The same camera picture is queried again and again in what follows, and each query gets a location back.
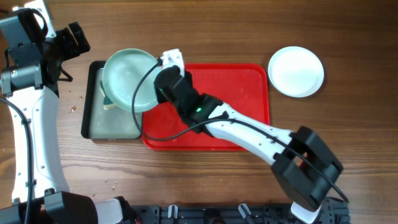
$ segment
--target red tray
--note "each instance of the red tray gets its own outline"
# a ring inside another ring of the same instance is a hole
[[[200,93],[215,96],[236,111],[269,124],[267,75],[256,64],[187,64],[192,73],[193,86]],[[143,130],[149,136],[164,138],[177,134],[188,126],[182,123],[176,109],[170,103],[162,103],[144,112]],[[222,139],[190,131],[169,141],[153,141],[142,137],[151,149],[165,150],[243,150]]]

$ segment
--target wooden table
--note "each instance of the wooden table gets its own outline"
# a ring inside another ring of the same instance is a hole
[[[271,124],[293,130],[305,125],[327,142],[345,167],[337,184],[351,199],[353,223],[398,222],[397,1],[48,2],[54,27],[78,21],[91,45],[63,64],[73,83],[59,83],[58,141],[71,192],[96,193],[94,201],[122,195],[135,205],[289,202],[269,166],[248,152],[156,152],[140,140],[83,139],[80,97],[90,63],[125,48],[160,55],[178,47],[187,63],[267,69],[273,53],[298,45],[319,56],[325,85],[303,99],[270,87]],[[70,114],[72,106],[77,110]],[[15,155],[4,105],[0,114],[3,208],[11,204]]]

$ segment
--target black tray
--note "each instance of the black tray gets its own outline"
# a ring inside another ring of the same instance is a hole
[[[96,75],[97,71],[105,66],[106,61],[95,61],[91,63],[90,68],[88,70],[88,80],[87,80],[87,89],[86,89],[86,98],[85,98],[85,108],[83,111],[83,121],[81,122],[81,135],[90,139],[90,119],[91,112],[93,109],[93,97],[96,83]],[[127,138],[127,139],[137,139],[140,138],[141,135],[138,135],[135,138]],[[101,138],[101,139],[126,139],[126,138]]]

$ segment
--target black cable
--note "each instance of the black cable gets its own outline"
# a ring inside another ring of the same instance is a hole
[[[26,134],[26,144],[27,144],[27,204],[26,204],[26,213],[25,213],[25,224],[29,224],[31,213],[32,213],[32,196],[33,196],[33,186],[34,186],[34,180],[33,180],[33,169],[32,169],[32,136],[30,134],[30,128],[29,128],[29,121],[26,118],[26,116],[23,114],[23,112],[13,103],[10,101],[1,98],[0,101],[7,104],[9,107],[14,109],[19,117],[21,118],[21,123],[25,127],[25,134]]]
[[[0,12],[1,12],[1,13],[5,13],[5,14],[9,14],[9,13],[10,13],[10,11],[4,10],[4,9],[0,9]]]
[[[6,59],[6,68],[8,68],[10,66],[9,59],[8,59],[8,50],[9,49],[6,49],[4,51],[4,58]]]
[[[149,75],[153,70],[155,70],[156,67],[158,67],[158,66],[160,66],[160,65],[162,65],[162,61],[161,61],[161,59],[158,59],[158,60],[157,60],[157,63],[156,63],[152,68],[149,69],[149,71],[141,78],[141,80],[139,80],[139,83],[137,84],[137,87],[136,87],[136,89],[134,90],[134,93],[132,94],[132,99],[131,99],[131,113],[132,113],[132,120],[134,121],[134,124],[136,125],[136,127],[137,127],[138,131],[140,132],[140,134],[142,134],[142,135],[144,135],[145,137],[147,137],[147,138],[149,138],[149,139],[152,139],[152,140],[155,140],[155,139],[153,139],[152,137],[150,137],[150,136],[148,136],[146,133],[144,133],[144,132],[142,131],[142,128],[139,126],[138,121],[137,121],[137,118],[136,118],[136,115],[135,115],[136,113],[135,113],[135,109],[134,109],[134,104],[135,104],[135,102],[136,102],[136,96],[137,96],[139,87],[142,85],[142,83],[143,83],[144,80],[148,77],[148,75]]]
[[[60,70],[61,72],[68,78],[59,78],[58,81],[65,81],[65,82],[72,82],[73,81],[73,77],[71,75],[69,75],[60,65]]]
[[[325,181],[328,182],[328,184],[330,185],[330,187],[332,187],[337,193],[338,195],[340,195],[340,197],[346,202],[349,203],[349,200],[347,198],[347,196],[322,172],[320,172],[314,165],[311,164],[310,161],[308,161],[303,155],[299,154],[298,152],[296,152],[295,150],[293,150],[292,148],[290,148],[287,144],[285,144],[284,142],[282,142],[281,140],[279,140],[277,137],[272,136],[271,134],[266,133],[265,131],[251,125],[248,123],[245,123],[243,121],[240,120],[236,120],[236,119],[231,119],[231,118],[220,118],[220,119],[209,119],[207,121],[203,121],[201,123],[195,124],[193,126],[190,126],[189,128],[187,128],[184,131],[181,131],[178,134],[175,134],[173,136],[167,137],[167,138],[152,138],[150,136],[148,136],[146,133],[143,132],[142,128],[139,126],[138,122],[137,122],[137,118],[135,116],[135,112],[134,112],[134,102],[135,102],[135,97],[137,95],[138,89],[141,86],[141,84],[144,82],[144,80],[148,77],[148,75],[156,68],[158,67],[162,62],[159,60],[140,80],[140,82],[138,83],[136,89],[134,90],[134,93],[132,95],[132,103],[131,103],[131,112],[132,112],[132,118],[134,120],[134,124],[136,125],[137,129],[139,130],[139,132],[144,135],[146,138],[154,140],[154,141],[168,141],[171,139],[175,139],[189,131],[191,131],[192,129],[195,129],[199,126],[203,126],[206,124],[210,124],[213,122],[219,122],[219,121],[229,121],[232,123],[238,123],[238,124],[242,124],[243,126],[246,126],[248,128],[251,128],[259,133],[261,133],[262,135],[264,135],[266,138],[271,139],[273,142],[276,142],[278,144],[280,144],[281,146],[285,147],[287,150],[289,150],[291,153],[293,153],[295,156],[299,157],[301,160],[303,160],[303,162],[305,162],[307,165],[309,165],[318,175],[320,175],[322,178],[324,178]]]

